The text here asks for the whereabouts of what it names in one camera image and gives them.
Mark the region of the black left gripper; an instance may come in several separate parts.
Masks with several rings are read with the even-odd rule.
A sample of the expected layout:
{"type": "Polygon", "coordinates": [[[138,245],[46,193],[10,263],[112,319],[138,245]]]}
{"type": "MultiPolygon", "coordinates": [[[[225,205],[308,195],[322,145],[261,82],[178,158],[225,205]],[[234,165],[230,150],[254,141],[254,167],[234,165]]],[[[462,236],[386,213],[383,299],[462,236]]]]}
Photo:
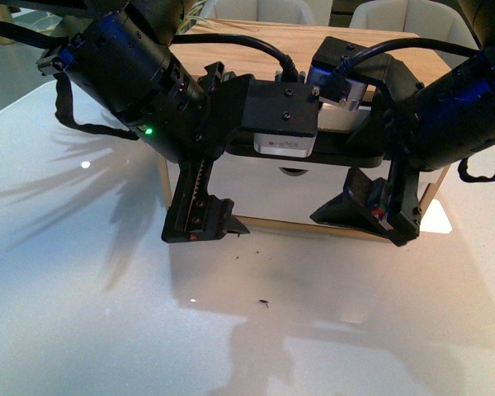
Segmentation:
{"type": "Polygon", "coordinates": [[[239,133],[250,74],[236,76],[221,62],[205,67],[199,80],[210,96],[210,113],[193,143],[196,154],[179,163],[179,177],[162,231],[166,243],[220,240],[228,233],[250,234],[248,227],[232,214],[234,202],[208,192],[211,171],[228,143],[239,133]]]}

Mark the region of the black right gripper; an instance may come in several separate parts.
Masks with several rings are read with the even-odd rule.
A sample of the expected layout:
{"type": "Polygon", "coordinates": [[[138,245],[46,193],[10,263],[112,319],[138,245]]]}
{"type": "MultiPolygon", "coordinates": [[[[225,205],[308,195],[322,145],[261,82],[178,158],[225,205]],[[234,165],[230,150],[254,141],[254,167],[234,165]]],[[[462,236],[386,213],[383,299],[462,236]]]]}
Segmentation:
{"type": "Polygon", "coordinates": [[[378,140],[390,160],[389,176],[371,180],[358,167],[351,167],[342,193],[316,209],[310,219],[373,234],[401,247],[419,236],[422,219],[417,198],[419,171],[409,164],[408,149],[402,142],[403,128],[411,125],[402,102],[417,90],[417,79],[393,57],[384,82],[375,87],[370,119],[349,142],[355,144],[366,137],[378,140]]]}

